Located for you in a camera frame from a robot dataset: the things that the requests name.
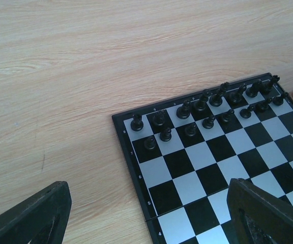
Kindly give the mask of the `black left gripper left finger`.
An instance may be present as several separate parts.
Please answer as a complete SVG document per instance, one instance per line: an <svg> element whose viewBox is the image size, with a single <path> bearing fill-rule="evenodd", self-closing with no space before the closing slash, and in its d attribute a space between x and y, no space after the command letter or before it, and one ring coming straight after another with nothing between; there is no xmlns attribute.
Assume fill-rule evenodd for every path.
<svg viewBox="0 0 293 244"><path fill-rule="evenodd" d="M56 181L0 214L0 243L62 243L71 211L66 181Z"/></svg>

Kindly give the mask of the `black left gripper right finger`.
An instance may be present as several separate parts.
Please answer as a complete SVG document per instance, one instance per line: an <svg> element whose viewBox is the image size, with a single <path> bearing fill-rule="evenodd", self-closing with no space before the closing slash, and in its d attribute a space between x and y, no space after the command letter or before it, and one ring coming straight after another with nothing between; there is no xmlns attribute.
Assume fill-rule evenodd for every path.
<svg viewBox="0 0 293 244"><path fill-rule="evenodd" d="M293 206L242 178L232 178L227 205L239 243L293 243Z"/></svg>

